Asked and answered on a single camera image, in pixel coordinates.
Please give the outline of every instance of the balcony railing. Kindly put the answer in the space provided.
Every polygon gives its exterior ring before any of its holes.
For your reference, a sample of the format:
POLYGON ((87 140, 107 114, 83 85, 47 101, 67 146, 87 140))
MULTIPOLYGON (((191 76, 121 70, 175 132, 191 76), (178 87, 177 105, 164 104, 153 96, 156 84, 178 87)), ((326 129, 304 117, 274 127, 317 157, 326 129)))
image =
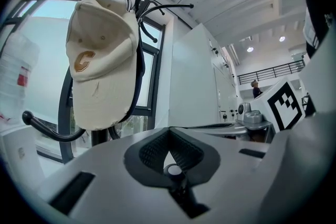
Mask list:
POLYGON ((256 72, 251 72, 238 76, 240 85, 251 83, 252 81, 260 81, 265 79, 272 79, 281 76, 286 76, 300 72, 305 67, 303 60, 286 63, 281 66, 271 67, 256 72))

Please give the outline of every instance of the window frame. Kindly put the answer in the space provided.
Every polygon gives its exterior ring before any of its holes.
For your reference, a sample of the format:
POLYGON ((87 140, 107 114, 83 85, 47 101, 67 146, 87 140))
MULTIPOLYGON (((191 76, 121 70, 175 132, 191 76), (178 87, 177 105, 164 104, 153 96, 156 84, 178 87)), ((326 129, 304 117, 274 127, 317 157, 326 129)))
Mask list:
MULTIPOLYGON (((36 2, 26 11, 26 13, 22 17, 18 17, 20 12, 29 4, 29 1, 32 0, 21 0, 16 7, 8 14, 6 20, 3 22, 0 28, 0 32, 6 25, 13 25, 14 27, 12 31, 9 33, 14 33, 21 24, 23 24, 26 19, 32 15, 37 9, 41 7, 41 5, 46 0, 36 0, 36 2)), ((148 92, 148 102, 147 106, 136 106, 132 115, 137 116, 147 116, 148 117, 148 129, 153 129, 155 127, 155 114, 156 114, 156 101, 158 97, 158 86, 159 86, 159 76, 161 69, 161 57, 162 57, 162 49, 163 49, 163 39, 165 32, 165 25, 160 25, 155 21, 145 17, 144 22, 151 25, 152 27, 158 29, 160 31, 160 37, 158 38, 159 47, 155 48, 145 42, 143 42, 143 51, 153 56, 153 64, 151 70, 151 79, 149 85, 148 92)), ((0 58, 4 47, 6 46, 8 37, 5 40, 5 43, 0 51, 0 58)), ((64 82, 62 85, 61 95, 59 99, 59 107, 58 107, 58 133, 60 134, 69 134, 70 133, 70 109, 72 107, 72 97, 71 94, 72 88, 72 77, 70 74, 70 70, 68 69, 66 76, 64 78, 64 82)), ((37 154, 46 158, 50 158, 54 161, 60 163, 67 163, 72 160, 73 153, 71 149, 71 143, 59 143, 60 151, 61 151, 61 159, 58 158, 53 153, 48 153, 43 149, 39 149, 37 146, 37 154)))

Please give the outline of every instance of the black slot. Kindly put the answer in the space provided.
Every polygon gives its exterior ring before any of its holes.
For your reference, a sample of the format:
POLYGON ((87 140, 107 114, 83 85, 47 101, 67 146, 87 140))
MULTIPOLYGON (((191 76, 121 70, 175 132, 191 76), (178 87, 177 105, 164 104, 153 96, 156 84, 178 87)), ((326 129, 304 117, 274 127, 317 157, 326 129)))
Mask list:
POLYGON ((239 151, 239 153, 252 156, 252 157, 256 157, 256 158, 260 158, 260 159, 262 159, 266 154, 265 152, 249 150, 247 148, 243 148, 242 150, 239 151))
POLYGON ((93 174, 80 172, 63 190, 56 196, 50 205, 67 215, 74 207, 80 196, 84 193, 86 188, 90 185, 94 178, 93 174))

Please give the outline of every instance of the white cabinet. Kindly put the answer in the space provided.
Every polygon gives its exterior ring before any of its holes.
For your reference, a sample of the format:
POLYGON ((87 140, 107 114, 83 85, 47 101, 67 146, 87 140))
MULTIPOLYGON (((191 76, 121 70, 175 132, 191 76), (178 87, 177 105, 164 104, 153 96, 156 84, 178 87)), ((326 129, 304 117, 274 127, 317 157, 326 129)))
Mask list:
POLYGON ((222 50, 203 25, 173 45, 169 126, 220 123, 220 110, 229 115, 230 109, 237 109, 233 105, 235 96, 222 50))

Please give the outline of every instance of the beige cap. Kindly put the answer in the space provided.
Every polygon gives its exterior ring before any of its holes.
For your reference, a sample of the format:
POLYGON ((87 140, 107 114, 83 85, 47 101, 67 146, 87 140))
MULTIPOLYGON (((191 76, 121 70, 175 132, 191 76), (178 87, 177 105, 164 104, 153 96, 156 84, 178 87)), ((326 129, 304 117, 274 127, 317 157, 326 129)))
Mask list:
POLYGON ((82 0, 71 16, 69 58, 76 124, 106 129, 124 118, 135 88, 138 24, 122 0, 82 0))

